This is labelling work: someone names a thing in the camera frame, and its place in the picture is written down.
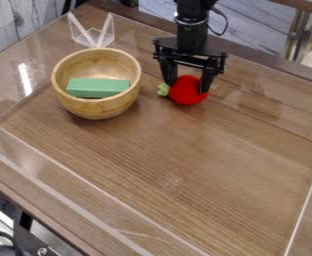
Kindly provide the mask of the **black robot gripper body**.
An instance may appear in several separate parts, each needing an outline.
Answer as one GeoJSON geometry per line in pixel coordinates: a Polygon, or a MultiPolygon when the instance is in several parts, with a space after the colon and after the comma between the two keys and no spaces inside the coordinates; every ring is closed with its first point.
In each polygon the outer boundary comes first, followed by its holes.
{"type": "Polygon", "coordinates": [[[177,66],[182,65],[201,70],[205,66],[213,66],[218,74],[224,73],[228,53],[225,50],[214,48],[209,42],[205,42],[200,49],[178,50],[177,38],[165,37],[156,38],[153,45],[153,58],[158,64],[161,59],[169,59],[177,66]]]}

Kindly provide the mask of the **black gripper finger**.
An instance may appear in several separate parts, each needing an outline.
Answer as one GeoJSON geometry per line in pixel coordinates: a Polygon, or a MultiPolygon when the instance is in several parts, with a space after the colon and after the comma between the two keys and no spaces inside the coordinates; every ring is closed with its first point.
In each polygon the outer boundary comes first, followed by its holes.
{"type": "Polygon", "coordinates": [[[205,66],[202,69],[202,74],[200,78],[200,83],[198,83],[198,93],[204,94],[208,92],[210,84],[213,82],[213,79],[218,72],[216,71],[213,66],[205,66]]]}
{"type": "Polygon", "coordinates": [[[165,84],[172,86],[177,80],[177,64],[169,59],[161,59],[160,70],[165,84]]]}

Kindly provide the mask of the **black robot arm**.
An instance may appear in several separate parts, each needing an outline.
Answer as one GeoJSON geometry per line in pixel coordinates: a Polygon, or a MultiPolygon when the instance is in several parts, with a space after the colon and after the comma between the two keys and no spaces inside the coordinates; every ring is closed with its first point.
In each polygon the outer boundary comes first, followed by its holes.
{"type": "Polygon", "coordinates": [[[218,0],[173,0],[176,3],[176,36],[153,40],[153,58],[157,60],[162,79],[173,86],[177,80],[177,66],[201,70],[197,92],[208,92],[213,79],[225,71],[228,53],[208,42],[208,32],[221,36],[229,25],[226,15],[214,7],[218,0]],[[220,15],[225,22],[221,32],[209,26],[209,12],[220,15]]]}

